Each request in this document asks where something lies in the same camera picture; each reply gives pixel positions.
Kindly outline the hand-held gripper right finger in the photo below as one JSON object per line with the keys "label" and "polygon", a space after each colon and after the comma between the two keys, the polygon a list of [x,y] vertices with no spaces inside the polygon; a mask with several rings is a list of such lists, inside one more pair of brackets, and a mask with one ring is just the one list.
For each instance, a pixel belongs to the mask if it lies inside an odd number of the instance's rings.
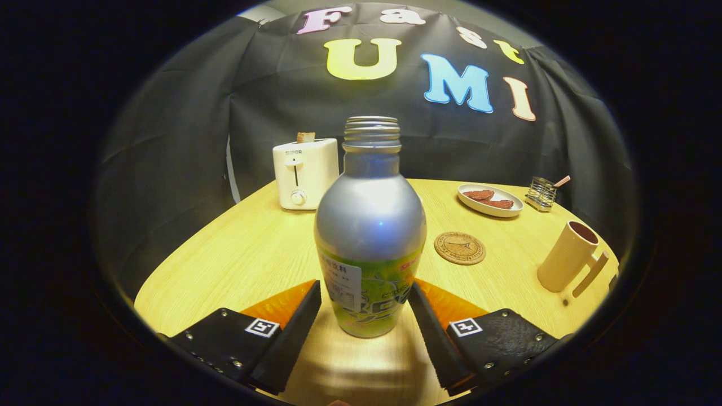
{"label": "hand-held gripper right finger", "polygon": [[451,396],[490,391],[571,339],[554,337],[510,308],[486,311],[418,278],[408,302],[440,386]]}

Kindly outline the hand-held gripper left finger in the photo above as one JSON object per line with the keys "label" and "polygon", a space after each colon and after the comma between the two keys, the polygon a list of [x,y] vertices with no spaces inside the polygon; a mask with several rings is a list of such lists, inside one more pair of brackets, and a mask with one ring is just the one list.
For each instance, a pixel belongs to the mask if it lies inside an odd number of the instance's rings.
{"label": "hand-held gripper left finger", "polygon": [[216,374],[278,395],[321,303],[322,284],[307,280],[242,311],[218,308],[178,334],[160,337]]}

